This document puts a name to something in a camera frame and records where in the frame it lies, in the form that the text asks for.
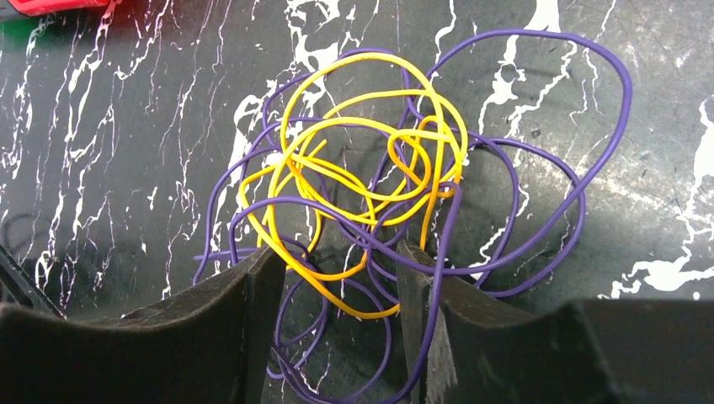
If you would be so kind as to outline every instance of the red object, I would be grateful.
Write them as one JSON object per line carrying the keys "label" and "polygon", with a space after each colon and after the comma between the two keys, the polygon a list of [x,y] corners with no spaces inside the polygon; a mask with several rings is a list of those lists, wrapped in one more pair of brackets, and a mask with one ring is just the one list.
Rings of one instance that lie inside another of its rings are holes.
{"label": "red object", "polygon": [[29,17],[74,8],[102,7],[109,4],[109,0],[9,0],[9,2],[19,13]]}

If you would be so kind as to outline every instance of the table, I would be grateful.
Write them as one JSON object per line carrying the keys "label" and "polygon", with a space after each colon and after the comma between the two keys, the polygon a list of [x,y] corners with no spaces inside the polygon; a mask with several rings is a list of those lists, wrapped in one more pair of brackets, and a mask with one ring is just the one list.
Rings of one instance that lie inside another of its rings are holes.
{"label": "table", "polygon": [[[2,244],[69,317],[118,316],[178,293],[190,286],[193,256],[203,248],[208,195],[260,130],[258,112],[278,85],[357,46],[396,51],[426,70],[461,40],[503,27],[594,40],[625,62],[635,86],[625,139],[589,187],[580,243],[548,279],[509,302],[537,314],[577,297],[711,298],[714,12],[703,0],[112,0],[102,10],[2,24]],[[324,112],[333,100],[399,84],[395,68],[351,66],[313,88],[301,107]],[[527,140],[580,174],[609,139],[621,95],[615,73],[594,53],[529,38],[476,45],[434,85],[469,127]],[[401,108],[375,104],[359,113],[393,120]],[[374,138],[335,133],[343,144],[328,153],[368,172]],[[537,157],[514,156],[525,201],[516,246],[547,219],[568,182]],[[492,156],[470,159],[452,263],[488,257],[508,213],[506,177]],[[216,218],[212,242],[224,249],[236,190],[232,183],[224,191]],[[567,218],[487,289],[549,262],[573,231]],[[304,215],[283,225],[309,231]],[[241,243],[252,237],[243,234]],[[323,243],[326,270],[358,258],[337,232]],[[319,310],[308,288],[296,302],[286,333]],[[305,377],[315,390],[342,396],[374,372],[383,326],[336,316],[326,341]],[[394,354],[366,399],[403,383]],[[266,384],[265,395],[297,402],[279,381]]]}

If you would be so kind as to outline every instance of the tangled cable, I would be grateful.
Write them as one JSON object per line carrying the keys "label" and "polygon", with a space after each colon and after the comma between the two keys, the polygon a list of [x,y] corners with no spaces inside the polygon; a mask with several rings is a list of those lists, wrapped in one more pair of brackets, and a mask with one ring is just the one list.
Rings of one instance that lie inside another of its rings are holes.
{"label": "tangled cable", "polygon": [[[464,120],[459,115],[456,108],[446,98],[436,93],[434,87],[431,85],[429,79],[459,51],[469,45],[475,44],[480,40],[496,36],[511,35],[567,40],[575,44],[585,46],[603,56],[615,68],[615,71],[620,76],[623,94],[620,117],[617,121],[615,131],[610,138],[610,142],[605,147],[603,154],[597,159],[590,170],[585,173],[582,178],[578,178],[576,173],[563,160],[537,147],[527,145],[524,142],[517,141],[515,139],[487,138],[472,131],[468,131]],[[347,101],[343,101],[330,109],[322,118],[291,116],[293,109],[295,108],[297,102],[301,99],[304,91],[320,77],[324,77],[342,66],[358,61],[368,60],[384,61],[400,66],[402,68],[403,89],[367,93]],[[416,87],[412,85],[412,79],[415,79],[418,82]],[[275,98],[296,84],[299,85],[285,106],[285,112],[282,119],[274,123],[269,123],[268,111],[270,105],[273,103]],[[480,288],[483,281],[491,273],[491,271],[512,262],[514,259],[521,256],[538,243],[538,241],[540,241],[545,234],[553,228],[558,218],[561,217],[567,208],[577,199],[579,211],[574,232],[552,262],[539,270],[533,277],[510,290],[487,291],[487,293],[494,297],[506,297],[527,290],[533,284],[547,276],[570,253],[583,231],[586,210],[584,189],[605,165],[622,138],[630,113],[631,96],[631,79],[622,62],[604,47],[571,34],[532,31],[526,29],[499,29],[490,31],[484,34],[476,35],[469,40],[460,43],[454,49],[444,54],[444,56],[426,73],[422,73],[414,65],[405,61],[401,57],[392,54],[388,50],[362,48],[349,51],[340,56],[339,59],[330,66],[314,73],[296,77],[295,79],[289,81],[272,94],[264,103],[262,111],[263,131],[258,134],[256,139],[253,141],[253,144],[246,156],[223,174],[210,195],[208,215],[206,217],[205,249],[202,255],[196,257],[196,259],[200,260],[200,265],[194,276],[194,284],[197,284],[200,281],[205,266],[210,260],[230,257],[232,263],[237,263],[249,253],[255,251],[256,247],[239,248],[237,246],[237,225],[244,219],[248,220],[251,227],[258,235],[257,247],[260,247],[262,244],[270,246],[270,248],[272,248],[285,260],[288,265],[288,271],[294,271],[301,276],[301,279],[288,291],[287,298],[281,304],[278,315],[278,323],[275,329],[273,351],[277,355],[277,362],[280,366],[281,373],[275,373],[273,370],[268,369],[269,375],[275,379],[285,378],[296,394],[308,402],[354,402],[374,384],[386,368],[392,342],[392,333],[387,317],[399,310],[397,297],[391,295],[385,289],[384,285],[381,284],[378,275],[391,282],[394,282],[397,279],[394,274],[386,271],[372,259],[374,252],[382,253],[386,257],[395,260],[397,263],[407,265],[414,270],[421,271],[434,277],[429,318],[424,333],[424,340],[418,355],[418,365],[416,367],[417,370],[420,370],[426,363],[426,356],[434,335],[437,314],[437,310],[435,310],[435,308],[438,307],[441,280],[443,276],[481,274],[475,283],[475,286]],[[404,110],[402,118],[396,127],[391,127],[381,122],[363,117],[338,115],[340,111],[343,111],[351,105],[377,98],[405,98],[407,100],[407,108]],[[434,113],[426,116],[421,114],[416,104],[417,98],[426,98],[429,100],[434,109]],[[447,124],[447,117],[450,118],[451,121],[455,122],[454,126],[449,126]],[[416,119],[417,121],[416,126],[413,128],[406,127],[410,118]],[[302,133],[294,136],[292,139],[289,139],[289,126],[299,122],[311,125],[304,129]],[[367,128],[375,130],[377,133],[386,138],[386,152],[381,159],[380,164],[377,166],[375,176],[369,184],[365,185],[345,168],[325,161],[318,156],[319,152],[325,147],[328,141],[327,139],[323,139],[315,146],[313,146],[313,142],[321,130],[326,130],[331,127]],[[278,131],[277,141],[271,137],[271,134],[276,130]],[[258,145],[263,141],[266,141],[268,146],[258,148]],[[427,141],[433,142],[435,149],[433,160],[424,145]],[[545,223],[545,225],[527,242],[518,246],[508,254],[503,254],[503,252],[509,241],[515,218],[518,213],[520,193],[518,175],[515,171],[513,163],[509,159],[509,156],[505,153],[503,146],[520,148],[545,158],[546,160],[556,164],[570,178],[572,183],[571,192],[553,212],[552,216]],[[445,258],[449,247],[450,234],[454,222],[456,221],[456,212],[458,211],[461,203],[461,170],[463,162],[469,151],[479,147],[486,147],[494,152],[504,162],[504,165],[508,169],[513,195],[511,210],[505,224],[504,232],[500,237],[492,258],[489,261],[483,265],[473,268],[445,268]],[[247,175],[246,167],[248,162],[257,156],[268,152],[281,153],[280,160],[276,164],[269,165],[256,173]],[[393,191],[391,191],[391,193],[382,194],[378,192],[378,183],[383,177],[388,163],[391,163],[402,173],[403,180]],[[229,249],[223,252],[212,252],[210,250],[210,239],[213,232],[213,215],[216,198],[221,192],[223,184],[239,168],[240,184],[238,185],[238,198],[242,211],[233,217],[231,225],[229,226]],[[306,172],[317,175],[319,180],[319,185],[317,187],[310,183],[310,181],[306,178]],[[249,185],[268,176],[269,188],[267,198],[251,203],[247,197]],[[365,207],[364,211],[350,212],[338,207],[328,196],[328,187],[326,185],[325,178],[331,178],[337,183],[345,186],[347,189],[350,189],[353,193],[359,195],[363,201],[362,206]],[[281,192],[291,183],[295,185],[297,193],[300,196],[281,196]],[[395,244],[406,234],[409,219],[419,212],[424,213],[419,245],[422,249],[426,247],[426,242],[429,237],[429,223],[433,218],[434,209],[439,199],[451,199],[451,205],[441,230],[440,243],[437,249],[436,265],[431,268],[415,263],[408,258],[399,255],[393,248]],[[275,219],[275,207],[277,205],[285,204],[304,205],[314,212],[317,225],[315,226],[315,234],[310,240],[309,245],[305,246],[297,240],[280,234]],[[255,212],[260,209],[265,209],[265,211],[263,216],[258,218]],[[311,253],[315,251],[315,248],[319,243],[325,220],[335,221],[341,232],[355,246],[359,247],[363,251],[360,262],[353,268],[350,268],[340,274],[324,274],[319,271],[309,259]],[[380,229],[389,226],[396,227],[397,234],[390,240],[380,240],[378,237]],[[365,286],[350,278],[365,269],[373,285],[380,292],[380,294],[393,304],[392,307],[385,309],[381,305],[377,296],[372,294]],[[326,282],[334,281],[342,281],[344,284],[355,287],[357,290],[367,295],[367,297],[374,302],[376,311],[358,311],[355,308],[348,306],[344,301],[332,294],[325,287]],[[323,296],[322,311],[308,329],[297,337],[292,338],[290,341],[283,342],[280,338],[280,334],[282,322],[285,319],[285,313],[288,310],[292,296],[301,285],[305,284],[305,282],[309,283]],[[364,319],[381,319],[385,324],[386,330],[385,353],[379,369],[367,384],[360,387],[353,394],[339,400],[319,396],[317,393],[310,391],[310,389],[308,389],[307,386],[305,386],[305,384],[301,381],[301,377],[297,374],[298,369],[306,362],[307,358],[317,346],[323,335],[327,323],[330,303],[352,316]],[[298,343],[313,334],[314,338],[312,339],[307,351],[296,363],[292,364],[290,360],[286,358],[284,348]],[[403,399],[403,397],[405,397],[416,384],[419,374],[420,371],[416,371],[414,374],[410,375],[408,383],[394,397],[380,401],[380,403],[392,404]]]}

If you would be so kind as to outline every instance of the yellow cord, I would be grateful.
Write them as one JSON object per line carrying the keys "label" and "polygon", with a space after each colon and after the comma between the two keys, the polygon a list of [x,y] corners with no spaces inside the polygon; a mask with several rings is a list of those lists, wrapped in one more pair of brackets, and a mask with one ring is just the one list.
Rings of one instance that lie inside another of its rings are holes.
{"label": "yellow cord", "polygon": [[[343,101],[342,103],[335,105],[334,108],[330,109],[323,116],[322,121],[317,122],[316,124],[305,129],[292,141],[289,141],[287,135],[288,121],[293,109],[295,109],[298,100],[301,98],[305,90],[318,78],[323,77],[340,67],[356,63],[357,61],[384,61],[400,66],[406,69],[419,81],[422,89],[410,88],[366,93],[347,101]],[[426,97],[431,101],[434,107],[434,114],[425,117],[421,122],[419,122],[416,129],[400,130],[379,121],[370,120],[364,117],[336,116],[343,109],[357,103],[378,98],[395,97]],[[450,127],[446,124],[444,109],[446,109],[450,117],[456,123],[456,127],[460,135],[458,140],[454,136]],[[436,130],[427,130],[426,127],[428,124],[434,124]],[[323,139],[317,144],[317,146],[311,149],[312,141],[321,130],[343,125],[359,125],[369,127],[380,130],[388,135],[386,152],[392,160],[392,163],[394,163],[394,165],[404,174],[404,179],[390,194],[380,194],[378,192],[370,191],[359,178],[346,169],[319,158],[317,154],[325,147],[328,142],[327,139]],[[397,155],[397,143],[399,141],[412,148],[411,160],[408,165]],[[436,143],[433,161],[427,150],[424,148],[422,144],[423,141],[434,141]],[[279,162],[248,176],[239,185],[238,198],[242,208],[246,209],[250,206],[247,196],[248,185],[267,175],[270,176],[268,198],[274,198],[280,195],[288,183],[294,183],[298,194],[302,198],[314,200],[321,205],[338,212],[340,215],[343,215],[355,223],[369,226],[372,230],[374,230],[374,227],[379,221],[378,215],[390,205],[396,202],[418,198],[418,200],[414,202],[414,204],[405,213],[398,217],[386,220],[383,226],[388,227],[400,225],[416,215],[425,206],[424,220],[422,222],[421,236],[419,240],[420,247],[424,249],[426,248],[426,242],[429,238],[429,223],[433,217],[434,207],[438,198],[449,198],[453,195],[453,190],[439,190],[439,184],[444,181],[453,181],[454,183],[459,183],[461,181],[461,170],[463,161],[466,158],[468,138],[466,124],[454,105],[451,104],[446,98],[436,93],[429,79],[417,67],[399,56],[378,52],[368,52],[338,60],[330,66],[314,72],[308,79],[301,83],[290,98],[290,101],[285,106],[285,112],[280,126],[280,146],[282,148],[282,158]],[[449,170],[442,173],[445,164],[444,157],[447,146],[453,154],[455,163]],[[420,168],[423,171],[421,177],[419,177],[416,173],[416,168],[420,162]],[[365,201],[366,211],[350,212],[323,198],[303,175],[303,171],[305,169],[319,173],[326,178],[331,178],[345,186],[350,191],[359,195],[359,197]],[[415,183],[416,187],[411,191],[403,192],[407,186],[408,180]],[[316,229],[315,234],[307,247],[307,251],[310,253],[317,247],[319,238],[322,235],[322,230],[324,229],[324,220],[335,220],[331,215],[320,210],[313,209],[313,211],[316,216]],[[259,247],[262,246],[263,243],[270,246],[270,248],[275,250],[285,260],[287,268],[294,269],[300,276],[305,278],[305,280],[310,283],[312,287],[314,287],[318,292],[320,292],[320,294],[324,295],[342,311],[358,318],[379,319],[385,316],[390,316],[399,310],[399,305],[394,305],[387,310],[377,312],[356,310],[355,308],[345,304],[322,284],[322,282],[344,280],[354,274],[357,274],[366,265],[366,252],[363,253],[359,264],[340,274],[320,274],[310,270],[305,265],[302,265],[300,261],[293,257],[292,253],[286,248],[282,240],[280,240],[277,228],[278,226],[275,219],[275,207],[273,205],[268,205],[262,219],[259,220],[254,213],[248,214],[247,218],[253,229],[258,233]]]}

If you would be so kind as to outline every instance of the purple cord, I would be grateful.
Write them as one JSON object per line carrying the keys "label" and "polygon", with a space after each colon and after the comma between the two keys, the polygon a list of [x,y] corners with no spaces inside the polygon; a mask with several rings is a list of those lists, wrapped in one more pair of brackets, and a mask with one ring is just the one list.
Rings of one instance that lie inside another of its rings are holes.
{"label": "purple cord", "polygon": [[[493,38],[497,36],[512,36],[512,35],[522,35],[522,36],[533,36],[533,37],[540,37],[540,38],[549,38],[549,39],[556,39],[556,40],[567,40],[574,42],[578,45],[585,46],[592,51],[598,53],[599,55],[603,56],[614,68],[615,71],[617,72],[618,76],[620,77],[623,91],[622,91],[622,101],[621,101],[621,112],[620,112],[620,117],[617,121],[617,125],[615,127],[615,130],[613,132],[612,137],[610,138],[610,142],[608,145],[605,147],[605,150],[603,151],[603,154],[598,158],[598,160],[593,164],[593,166],[590,168],[590,170],[585,173],[583,178],[578,178],[576,173],[560,158],[553,156],[552,154],[543,151],[537,147],[528,145],[524,142],[517,141],[514,139],[501,139],[501,138],[487,138],[484,136],[480,136],[474,132],[469,132],[468,135],[474,139],[472,143],[469,144],[469,150],[472,150],[475,147],[479,146],[485,146],[488,149],[492,150],[495,152],[499,158],[504,162],[506,165],[507,169],[509,170],[509,175],[511,177],[511,187],[513,190],[512,193],[512,205],[511,205],[511,211],[508,217],[508,220],[506,222],[506,226],[504,229],[503,235],[500,237],[499,243],[496,246],[496,249],[494,250],[494,253],[492,254],[491,259],[480,266],[477,266],[475,268],[444,268],[444,261],[445,261],[445,255],[448,250],[448,245],[449,245],[449,240],[450,240],[450,234],[451,234],[451,229],[454,225],[454,222],[456,220],[456,212],[458,211],[459,204],[461,202],[461,188],[457,186],[454,183],[442,183],[440,185],[440,188],[443,187],[450,187],[456,190],[456,194],[454,195],[453,203],[451,207],[449,208],[449,213],[447,215],[445,224],[442,229],[442,235],[441,235],[441,243],[440,247],[437,251],[437,263],[435,267],[426,267],[422,264],[412,262],[411,260],[402,257],[401,255],[397,254],[393,249],[393,245],[401,238],[406,233],[407,229],[407,224],[404,224],[403,226],[400,226],[397,229],[397,235],[394,236],[391,240],[388,242],[382,242],[377,239],[376,235],[377,232],[381,229],[382,224],[387,220],[388,217],[392,216],[395,214],[399,209],[403,207],[408,207],[409,203],[412,203],[412,201],[403,201],[399,204],[394,204],[387,209],[382,216],[380,217],[377,226],[372,230],[369,231],[368,227],[366,226],[361,226],[357,225],[354,222],[346,220],[346,218],[342,217],[340,214],[337,212],[330,210],[326,206],[322,206],[317,202],[311,201],[311,200],[305,200],[299,197],[290,197],[290,196],[279,196],[275,197],[273,199],[264,199],[260,200],[253,205],[251,205],[248,209],[242,211],[240,214],[236,215],[233,217],[231,225],[229,226],[229,237],[228,237],[228,242],[230,244],[230,248],[227,252],[211,252],[210,251],[210,237],[212,234],[212,226],[213,226],[213,215],[214,215],[214,206],[215,206],[215,201],[216,197],[218,195],[218,192],[220,191],[222,185],[227,181],[227,179],[230,177],[231,173],[233,173],[236,169],[241,168],[241,181],[245,179],[246,176],[246,167],[248,162],[265,152],[271,152],[271,151],[278,151],[279,148],[277,147],[275,141],[271,139],[268,136],[268,133],[272,132],[279,122],[274,122],[273,124],[269,124],[269,107],[273,103],[273,101],[280,96],[285,90],[288,88],[294,86],[295,84],[302,82],[305,80],[307,77],[309,77],[309,74],[302,75],[300,77],[296,77],[292,80],[290,80],[288,83],[285,85],[281,86],[278,91],[276,91],[274,94],[272,94],[267,101],[264,103],[263,106],[263,116],[262,116],[262,121],[263,121],[263,127],[264,130],[258,135],[256,138],[255,142],[253,143],[252,147],[250,148],[248,154],[238,163],[236,163],[234,166],[231,167],[231,169],[226,172],[219,182],[216,184],[216,187],[214,188],[213,192],[211,193],[210,199],[209,199],[209,205],[208,205],[208,214],[206,217],[206,240],[205,240],[205,248],[204,248],[204,254],[197,257],[197,259],[200,259],[200,265],[198,270],[196,271],[196,275],[194,276],[194,284],[198,283],[200,281],[200,277],[205,269],[205,266],[208,261],[214,260],[214,259],[226,259],[228,256],[230,256],[232,262],[238,262],[240,259],[242,259],[246,254],[250,253],[253,251],[252,248],[237,248],[236,245],[236,226],[240,221],[250,212],[253,212],[257,209],[260,209],[261,207],[265,207],[268,205],[280,205],[280,204],[291,204],[291,205],[305,205],[308,207],[311,207],[315,210],[320,210],[322,212],[325,212],[337,221],[338,227],[342,231],[342,233],[355,245],[360,246],[361,248],[364,248],[366,253],[367,253],[367,264],[366,268],[368,270],[368,275],[370,276],[370,280],[372,281],[373,285],[377,288],[377,290],[389,301],[396,302],[397,298],[395,296],[392,296],[389,294],[386,289],[381,285],[380,280],[377,278],[377,275],[380,274],[384,278],[390,281],[395,281],[396,277],[393,274],[388,273],[384,268],[382,268],[380,265],[378,265],[374,260],[372,259],[372,254],[373,252],[379,251],[389,258],[395,260],[397,263],[402,264],[402,265],[407,265],[410,268],[413,268],[415,270],[421,271],[425,274],[433,275],[434,276],[434,282],[433,282],[433,289],[434,293],[432,294],[432,302],[430,307],[436,307],[440,295],[440,287],[441,287],[441,278],[442,276],[453,276],[453,275],[466,275],[466,274],[476,274],[476,273],[481,273],[482,276],[479,278],[479,280],[475,283],[476,287],[481,287],[483,282],[486,280],[487,276],[491,273],[491,271],[497,269],[497,268],[502,268],[505,264],[512,262],[514,259],[522,256],[524,253],[526,253],[528,250],[533,248],[556,224],[556,222],[559,220],[559,218],[565,214],[567,209],[575,202],[575,199],[578,199],[578,219],[576,222],[576,225],[574,227],[574,233],[569,237],[567,243],[565,246],[563,246],[563,249],[556,255],[556,257],[544,268],[542,268],[536,275],[531,277],[530,279],[527,279],[524,281],[522,284],[514,287],[513,289],[510,290],[504,290],[504,291],[488,291],[491,296],[493,297],[507,297],[511,295],[516,295],[524,290],[527,290],[531,286],[533,286],[536,282],[539,280],[543,279],[545,276],[547,276],[558,264],[562,262],[562,260],[573,250],[574,245],[577,243],[578,239],[580,238],[580,235],[583,232],[583,224],[584,224],[584,219],[585,219],[585,211],[586,211],[586,205],[585,205],[585,193],[584,189],[585,187],[588,186],[588,184],[592,181],[594,176],[602,169],[602,167],[606,164],[606,162],[610,159],[612,156],[613,152],[615,151],[618,143],[620,142],[620,139],[623,136],[624,130],[626,128],[626,123],[627,119],[630,114],[630,107],[631,107],[631,97],[632,97],[632,86],[631,86],[631,79],[629,77],[629,74],[627,72],[627,69],[624,67],[624,65],[617,59],[616,56],[614,56],[610,51],[606,50],[603,46],[597,45],[589,40],[586,40],[584,38],[581,38],[576,35],[572,34],[561,34],[561,33],[553,33],[553,32],[548,32],[548,31],[533,31],[533,30],[527,30],[527,29],[498,29],[494,31],[490,31],[484,34],[479,34],[474,37],[471,37],[469,40],[466,40],[462,43],[460,43],[458,46],[456,46],[454,49],[450,50],[444,56],[431,68],[429,69],[428,73],[426,74],[427,77],[432,77],[435,72],[439,68],[441,68],[450,58],[452,58],[456,53],[462,51],[464,48],[468,47],[469,45],[473,45],[477,43],[480,40],[485,40],[488,38]],[[357,49],[357,50],[351,50],[343,55],[340,56],[340,58],[344,58],[349,55],[354,55],[357,53],[362,53],[362,52],[384,52],[384,53],[389,53],[391,54],[390,51],[388,50],[381,50],[381,49],[374,49],[374,48],[362,48],[362,49]],[[402,69],[402,78],[404,81],[404,87],[405,88],[410,88],[411,83],[409,79],[409,74]],[[397,127],[398,129],[403,128],[406,125],[406,122],[408,121],[409,117],[412,116],[417,119],[417,121],[422,120],[424,117],[418,112],[415,104],[414,104],[414,99],[415,97],[407,97],[407,108],[405,109],[402,118],[400,120],[399,126]],[[298,117],[298,118],[290,118],[290,122],[318,122],[321,119],[319,118],[310,118],[310,117]],[[454,133],[458,133],[457,128],[451,128]],[[257,146],[261,140],[266,139],[268,143],[270,144],[270,147],[264,148],[264,149],[257,149]],[[401,158],[404,162],[406,162],[406,159],[404,158],[403,155],[403,149],[401,148],[403,144],[398,145],[397,151],[399,152],[399,158]],[[515,248],[512,252],[505,254],[502,256],[504,249],[506,248],[506,245],[508,244],[509,238],[512,234],[514,222],[515,222],[515,217],[516,213],[518,211],[518,207],[520,205],[520,196],[519,196],[519,180],[517,173],[515,171],[515,168],[513,166],[513,163],[510,161],[508,158],[508,155],[504,152],[502,146],[510,146],[510,147],[516,147],[523,149],[527,152],[534,153],[540,157],[545,158],[546,160],[554,163],[555,165],[558,166],[563,172],[566,173],[566,175],[570,178],[572,182],[572,189],[571,192],[567,195],[566,199],[560,204],[560,206],[555,210],[553,215],[550,217],[550,219],[546,222],[545,225],[541,229],[539,229],[527,242],[523,243],[522,245],[518,246]],[[380,164],[377,167],[376,174],[374,179],[372,180],[370,190],[375,190],[377,186],[378,180],[381,178],[381,175],[384,173],[384,170],[386,168],[386,164],[389,162],[389,158],[387,154],[385,153],[385,156],[381,159]],[[450,162],[450,164],[447,165],[446,169],[449,169],[448,167],[452,166],[454,164],[453,159]],[[324,179],[321,176],[318,176],[322,182],[322,188],[321,192],[326,192],[327,187],[324,184]],[[408,181],[408,187],[411,189],[411,183]],[[290,244],[298,246],[301,250],[305,250],[304,246],[302,246],[299,242],[281,237],[284,242],[288,242]],[[367,296],[375,302],[375,304],[378,306],[380,310],[382,310],[378,300],[376,297],[371,294],[363,285],[358,284],[354,282],[352,279],[346,279],[344,281],[346,284],[350,284],[357,289],[361,290],[363,293],[366,293]],[[308,401],[308,402],[316,402],[316,403],[343,403],[343,402],[354,402],[356,398],[361,396],[370,386],[374,384],[374,382],[379,378],[381,373],[383,372],[384,368],[386,367],[386,363],[389,359],[389,350],[391,347],[391,329],[389,325],[389,321],[387,319],[384,319],[385,322],[385,327],[386,327],[386,333],[387,333],[387,344],[386,344],[386,351],[385,351],[385,356],[384,359],[382,360],[382,364],[380,368],[377,370],[375,375],[372,377],[372,379],[365,385],[363,385],[360,389],[358,389],[355,393],[352,395],[344,398],[343,400],[334,400],[334,399],[329,399],[326,397],[319,396],[315,393],[312,393],[309,391],[309,389],[306,388],[306,386],[303,384],[301,381],[300,377],[297,376],[297,372],[300,366],[302,366],[307,358],[312,354],[314,351],[315,347],[317,346],[323,332],[324,328],[327,323],[327,314],[328,314],[328,303],[327,299],[324,297],[322,298],[322,311],[320,315],[316,318],[314,323],[307,328],[305,331],[300,333],[297,337],[292,338],[290,341],[286,343],[282,343],[280,341],[280,333],[282,329],[282,321],[285,319],[285,313],[287,311],[287,308],[289,306],[289,301],[291,300],[291,297],[295,294],[297,289],[304,283],[304,280],[301,279],[299,282],[297,282],[288,292],[288,298],[285,299],[285,301],[281,304],[280,307],[280,312],[279,312],[279,320],[278,324],[276,327],[275,331],[275,336],[274,336],[274,352],[276,353],[278,357],[278,365],[280,366],[280,369],[282,371],[282,374],[276,374],[268,369],[269,374],[271,377],[274,378],[282,378],[285,377],[285,380],[289,383],[289,385],[293,388],[293,390],[296,392],[298,396],[300,396],[303,400]],[[434,327],[435,327],[435,318],[436,318],[436,310],[429,310],[429,321],[427,324],[427,329],[426,333],[424,335],[424,340],[422,343],[422,347],[419,351],[419,356],[418,356],[418,365],[416,367],[417,370],[420,370],[423,368],[425,360],[426,360],[426,354],[429,351],[429,345],[431,344],[431,338],[434,333]],[[315,337],[312,339],[312,342],[308,349],[305,351],[303,354],[302,358],[295,364],[291,364],[290,361],[285,357],[285,354],[282,352],[282,348],[286,348],[290,346],[291,344],[297,343],[301,341],[302,339],[306,338],[307,335],[311,333],[315,333]],[[407,385],[402,388],[402,390],[394,397],[380,401],[380,403],[395,403],[403,399],[410,390],[412,390],[414,384],[416,383],[416,379],[418,378],[420,374],[420,371],[415,372],[413,375],[410,375],[409,382]]]}

